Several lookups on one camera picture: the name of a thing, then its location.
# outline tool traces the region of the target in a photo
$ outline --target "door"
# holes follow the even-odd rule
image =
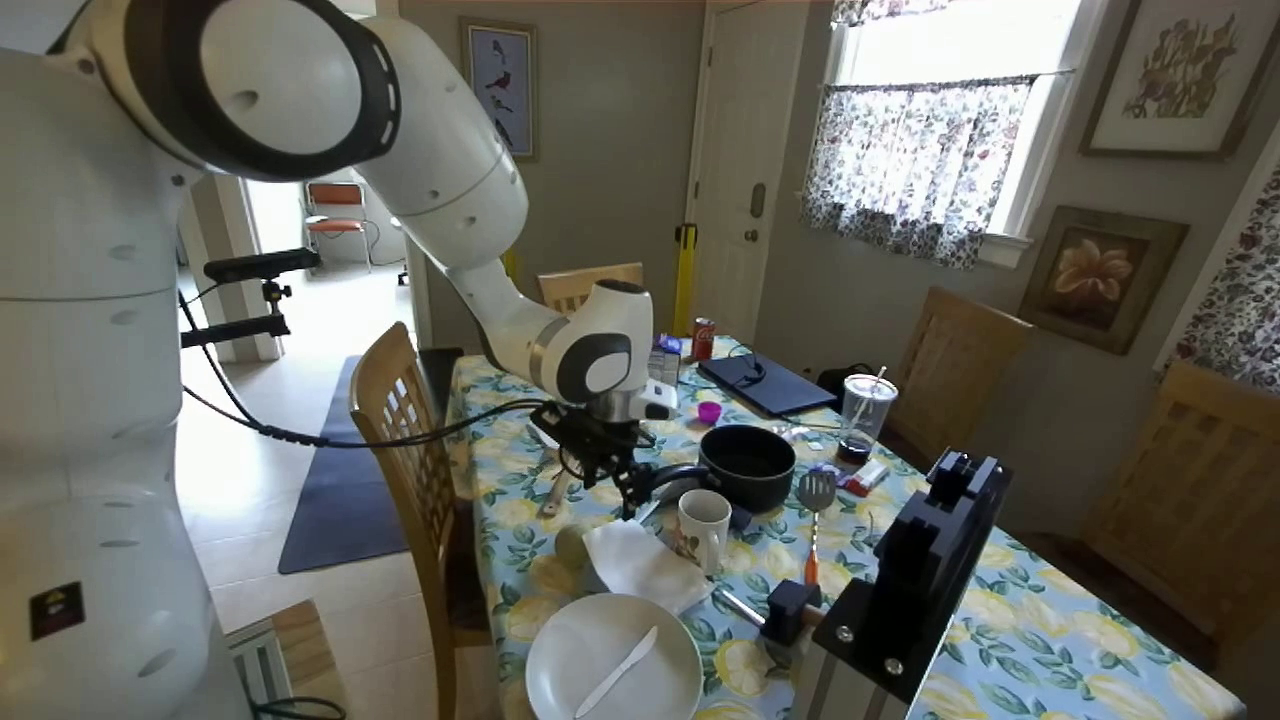
[[[807,0],[707,0],[686,173],[698,226],[696,308],[754,340],[774,183],[789,149]]]

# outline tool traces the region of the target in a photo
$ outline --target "chair backrest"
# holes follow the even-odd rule
[[[1220,644],[1280,613],[1280,395],[1175,361],[1088,536]]]
[[[929,287],[894,372],[891,436],[931,462],[969,448],[996,386],[1023,354],[1033,326],[978,301]]]
[[[597,279],[624,279],[624,284],[644,284],[644,265],[597,265],[597,268],[562,268],[562,274],[539,274],[536,284],[544,292],[544,303],[550,312],[574,312]]]
[[[420,436],[441,427],[441,415],[423,391],[420,361],[409,328],[390,326],[367,346],[351,372],[351,421],[367,445]],[[457,714],[457,657],[445,595],[445,557],[457,526],[457,489],[445,445],[402,445],[373,453],[395,504],[402,543],[414,566],[414,581],[428,603],[431,651],[434,651],[434,716]]]

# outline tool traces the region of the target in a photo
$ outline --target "wall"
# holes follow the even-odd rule
[[[522,160],[527,229],[512,275],[536,295],[544,268],[644,261],[654,326],[672,315],[696,101],[696,0],[401,0],[401,11],[461,56],[461,16],[532,23],[539,42],[536,160]],[[428,275],[428,346],[474,347],[451,287]]]
[[[974,453],[996,453],[1016,474],[1002,526],[1054,533],[1075,533],[1085,526],[1153,395],[1153,364],[1175,321],[1175,308],[1192,287],[1222,215],[1232,213],[1234,192],[1267,140],[1267,129],[1280,118],[1280,93],[1262,93],[1250,108],[1241,149],[1220,160],[1085,157],[1085,124],[1103,83],[1112,48],[1119,43],[1119,22],[1128,4],[1130,0],[1112,0],[1103,7],[1103,29],[1088,68],[1080,73],[1059,160],[1046,173],[1043,201],[1033,215],[1033,240],[1046,229],[1054,206],[1183,220],[1187,240],[1162,275],[1162,287],[1153,301],[1128,357],[1034,333],[1023,364],[1007,378],[1007,390],[996,395],[974,440]],[[789,206],[781,206],[774,220],[754,346],[795,370],[828,370],[846,361],[891,364],[908,346],[929,284],[946,284],[999,308],[1016,308],[1034,257],[1023,257],[1016,274],[944,274],[807,229],[800,192],[810,108],[828,54],[824,22],[828,4],[810,11],[805,42],[795,124],[781,187]],[[1262,90],[1273,90],[1276,77],[1280,56],[1267,60]]]

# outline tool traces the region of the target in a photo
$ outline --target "mug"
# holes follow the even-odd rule
[[[677,509],[680,557],[696,559],[703,578],[714,578],[723,568],[728,516],[733,516],[733,504],[720,493],[693,489],[680,496],[680,509]]]

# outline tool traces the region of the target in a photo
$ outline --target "spoon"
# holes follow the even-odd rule
[[[824,509],[831,509],[836,489],[840,489],[840,468],[836,468],[836,465],[810,465],[810,468],[800,475],[800,489],[795,489],[800,509],[810,512],[810,521],[807,521],[805,583],[815,583],[815,590],[821,590],[815,516],[821,516]]]

